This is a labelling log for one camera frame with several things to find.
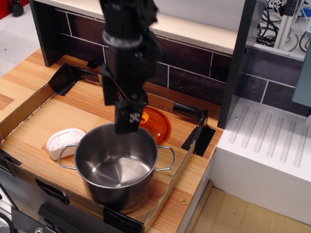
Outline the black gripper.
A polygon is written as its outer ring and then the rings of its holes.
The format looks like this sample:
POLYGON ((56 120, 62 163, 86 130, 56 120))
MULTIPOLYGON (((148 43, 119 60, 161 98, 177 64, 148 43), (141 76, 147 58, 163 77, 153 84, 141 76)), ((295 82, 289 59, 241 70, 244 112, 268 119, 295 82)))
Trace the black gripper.
POLYGON ((104 103, 115 105, 117 134, 136 132, 146 106, 142 86, 156 74, 160 44, 150 30, 135 39, 113 37, 104 31, 103 41, 108 46, 101 68, 104 103))

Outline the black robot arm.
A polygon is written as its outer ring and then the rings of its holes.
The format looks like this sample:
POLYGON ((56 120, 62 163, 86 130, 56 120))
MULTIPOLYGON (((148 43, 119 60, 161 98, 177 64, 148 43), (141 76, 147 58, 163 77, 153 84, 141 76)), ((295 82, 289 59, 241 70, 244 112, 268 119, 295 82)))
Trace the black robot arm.
POLYGON ((143 85, 156 75, 161 47, 150 26, 157 21, 152 0, 102 0, 108 47, 103 76, 104 103, 115 106, 115 132, 138 130, 147 105, 143 85))

